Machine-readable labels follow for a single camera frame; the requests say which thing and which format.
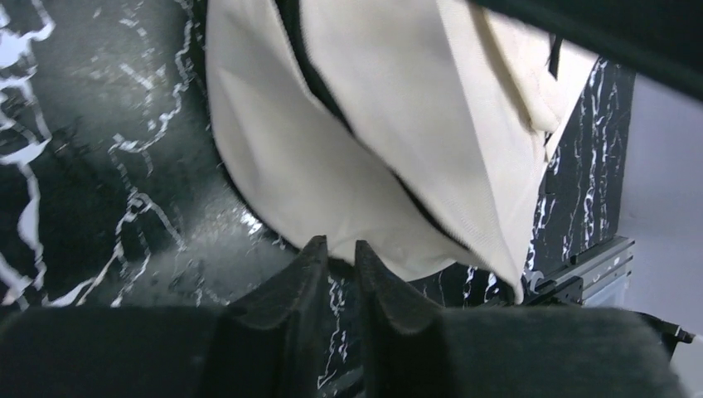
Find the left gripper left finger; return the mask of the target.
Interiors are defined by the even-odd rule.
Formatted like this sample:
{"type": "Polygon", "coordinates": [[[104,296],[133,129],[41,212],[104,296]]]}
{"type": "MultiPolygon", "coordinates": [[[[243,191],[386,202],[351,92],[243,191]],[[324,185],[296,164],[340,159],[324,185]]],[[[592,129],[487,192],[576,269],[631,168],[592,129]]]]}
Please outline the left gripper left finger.
{"type": "Polygon", "coordinates": [[[4,397],[314,397],[327,242],[225,307],[1,312],[4,397]]]}

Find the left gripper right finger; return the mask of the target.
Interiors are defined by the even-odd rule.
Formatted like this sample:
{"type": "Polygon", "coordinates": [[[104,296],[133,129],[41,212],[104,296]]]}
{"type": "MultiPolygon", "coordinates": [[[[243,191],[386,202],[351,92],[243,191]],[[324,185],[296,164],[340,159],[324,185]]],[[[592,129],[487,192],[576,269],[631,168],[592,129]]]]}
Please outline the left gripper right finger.
{"type": "Polygon", "coordinates": [[[578,306],[445,308],[361,240],[369,397],[682,397],[655,332],[633,312],[578,306]]]}

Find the beige student backpack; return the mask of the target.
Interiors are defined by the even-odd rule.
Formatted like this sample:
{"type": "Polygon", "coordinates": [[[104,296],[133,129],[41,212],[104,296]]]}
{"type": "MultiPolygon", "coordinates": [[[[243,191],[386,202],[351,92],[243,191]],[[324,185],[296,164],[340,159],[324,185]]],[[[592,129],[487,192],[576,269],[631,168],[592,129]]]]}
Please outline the beige student backpack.
{"type": "Polygon", "coordinates": [[[466,1],[212,1],[218,152],[303,247],[359,240],[404,280],[521,278],[542,179],[597,56],[466,1]]]}

